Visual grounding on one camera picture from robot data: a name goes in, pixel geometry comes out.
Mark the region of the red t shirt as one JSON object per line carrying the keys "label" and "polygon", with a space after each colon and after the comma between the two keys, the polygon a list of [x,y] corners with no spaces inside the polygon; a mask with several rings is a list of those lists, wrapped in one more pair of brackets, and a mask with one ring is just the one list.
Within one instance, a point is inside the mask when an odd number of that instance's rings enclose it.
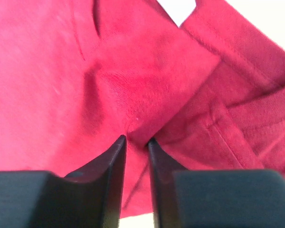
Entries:
{"label": "red t shirt", "polygon": [[223,0],[0,0],[0,171],[88,163],[127,137],[122,217],[152,211],[147,142],[192,170],[285,178],[285,52]]}

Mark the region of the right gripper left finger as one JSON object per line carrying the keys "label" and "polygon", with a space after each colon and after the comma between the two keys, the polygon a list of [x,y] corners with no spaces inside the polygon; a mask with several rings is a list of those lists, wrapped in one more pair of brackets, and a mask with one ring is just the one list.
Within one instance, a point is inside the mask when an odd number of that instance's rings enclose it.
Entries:
{"label": "right gripper left finger", "polygon": [[126,137],[65,177],[0,171],[0,228],[116,228],[121,213]]}

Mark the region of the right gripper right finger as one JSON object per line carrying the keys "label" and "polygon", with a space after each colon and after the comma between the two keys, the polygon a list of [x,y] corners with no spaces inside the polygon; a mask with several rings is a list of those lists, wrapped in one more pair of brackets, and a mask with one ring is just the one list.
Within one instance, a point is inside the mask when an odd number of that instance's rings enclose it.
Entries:
{"label": "right gripper right finger", "polygon": [[190,171],[148,143],[156,228],[285,228],[285,179],[272,170]]}

